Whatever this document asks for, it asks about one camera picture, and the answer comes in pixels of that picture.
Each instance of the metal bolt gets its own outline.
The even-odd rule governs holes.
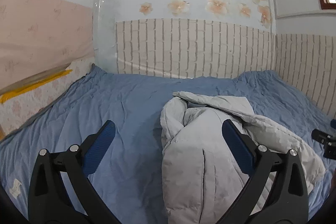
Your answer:
[[[264,146],[264,145],[259,145],[259,146],[258,146],[258,150],[259,150],[260,152],[266,152],[266,151],[267,151],[267,147]]]
[[[40,154],[41,156],[44,156],[46,153],[47,153],[47,150],[44,149],[44,148],[41,149],[40,152],[39,152],[39,154]]]
[[[76,144],[70,146],[70,151],[71,151],[71,152],[76,152],[78,149],[79,149],[79,146],[76,145]]]
[[[296,156],[296,155],[297,155],[297,152],[296,152],[296,150],[294,150],[294,149],[289,150],[289,153],[290,153],[292,156]]]

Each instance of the brick pattern wallpaper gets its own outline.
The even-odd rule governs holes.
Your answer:
[[[173,78],[237,77],[275,68],[269,32],[191,19],[117,23],[118,72]]]
[[[276,72],[336,117],[336,37],[280,34],[277,40]]]

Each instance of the yellow tape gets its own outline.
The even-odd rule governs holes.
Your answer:
[[[31,84],[31,85],[26,85],[26,86],[23,86],[21,88],[18,88],[16,90],[13,90],[13,91],[9,91],[5,94],[3,94],[1,97],[0,97],[0,104],[3,104],[4,102],[6,102],[7,100],[11,99],[11,98],[14,98],[20,94],[23,94],[23,93],[26,93],[28,91],[31,91],[31,90],[34,90],[42,85],[45,85],[46,83],[49,83],[57,78],[60,78],[64,75],[68,75],[70,72],[72,72],[72,70],[65,70],[65,71],[61,71],[59,73],[56,73],[54,75],[51,75],[49,76],[48,78],[46,79],[43,79],[37,83],[34,83],[34,84]]]

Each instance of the blue bed sheet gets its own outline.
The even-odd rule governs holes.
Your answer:
[[[114,75],[93,67],[43,115],[0,143],[1,184],[24,216],[37,154],[67,150],[96,133],[106,120],[115,122],[115,139],[89,179],[123,224],[167,223],[162,197],[160,112],[174,91],[209,96],[245,96],[256,114],[265,115],[302,137],[320,157],[314,128],[330,131],[329,119],[305,95],[283,82],[274,71],[245,72],[235,79],[200,77],[167,79]],[[309,196],[310,216],[328,195],[335,161],[323,159],[327,173]],[[21,194],[10,194],[14,180]],[[63,176],[75,208],[84,212],[70,182]]]

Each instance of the white jacket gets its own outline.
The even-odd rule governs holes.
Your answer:
[[[174,96],[161,112],[163,198],[169,224],[216,223],[247,182],[248,175],[241,172],[222,136],[226,119],[256,144],[281,153],[297,150],[308,193],[323,177],[325,167],[314,150],[284,126],[255,115],[245,97],[183,91]],[[187,102],[204,106],[187,108]],[[274,175],[268,178],[253,213],[263,207]]]

